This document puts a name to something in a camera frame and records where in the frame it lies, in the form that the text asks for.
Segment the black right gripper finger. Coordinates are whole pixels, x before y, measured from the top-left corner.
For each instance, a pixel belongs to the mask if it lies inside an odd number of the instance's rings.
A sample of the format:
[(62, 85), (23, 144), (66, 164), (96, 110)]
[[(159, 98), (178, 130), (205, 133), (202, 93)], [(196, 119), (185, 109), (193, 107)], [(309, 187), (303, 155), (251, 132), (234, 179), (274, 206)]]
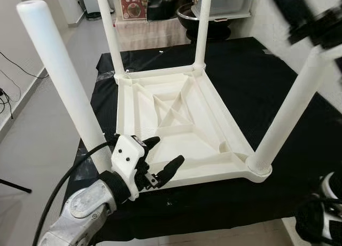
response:
[(311, 11), (305, 0), (273, 0), (289, 29), (296, 30), (311, 22)]

